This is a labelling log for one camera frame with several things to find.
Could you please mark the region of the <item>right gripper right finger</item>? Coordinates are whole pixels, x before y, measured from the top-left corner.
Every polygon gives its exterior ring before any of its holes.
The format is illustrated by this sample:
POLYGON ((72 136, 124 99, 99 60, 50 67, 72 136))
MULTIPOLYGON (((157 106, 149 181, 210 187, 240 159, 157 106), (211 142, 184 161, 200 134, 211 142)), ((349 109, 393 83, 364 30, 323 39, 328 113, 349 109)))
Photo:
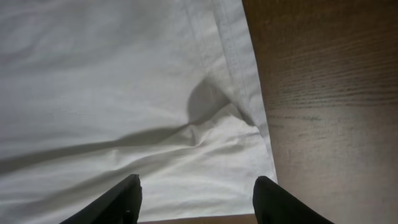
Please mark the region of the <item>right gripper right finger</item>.
POLYGON ((333 224, 266 176, 256 179, 252 204, 258 224, 333 224))

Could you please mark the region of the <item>white t-shirt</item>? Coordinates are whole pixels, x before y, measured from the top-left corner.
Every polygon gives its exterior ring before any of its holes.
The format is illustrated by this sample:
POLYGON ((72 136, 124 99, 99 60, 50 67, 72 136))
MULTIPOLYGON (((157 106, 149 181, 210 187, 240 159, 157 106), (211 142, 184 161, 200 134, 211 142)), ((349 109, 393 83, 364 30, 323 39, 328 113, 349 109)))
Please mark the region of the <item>white t-shirt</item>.
POLYGON ((139 220, 245 215, 276 180, 241 1, 1 1, 1 222, 131 174, 139 220))

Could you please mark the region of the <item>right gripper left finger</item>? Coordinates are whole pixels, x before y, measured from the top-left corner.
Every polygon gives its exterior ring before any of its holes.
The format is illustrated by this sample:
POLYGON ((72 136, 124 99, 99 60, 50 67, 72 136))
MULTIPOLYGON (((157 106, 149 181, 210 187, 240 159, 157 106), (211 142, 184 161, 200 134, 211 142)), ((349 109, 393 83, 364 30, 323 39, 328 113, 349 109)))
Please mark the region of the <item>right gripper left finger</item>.
POLYGON ((132 174, 61 224, 137 224, 141 204, 141 181, 132 174))

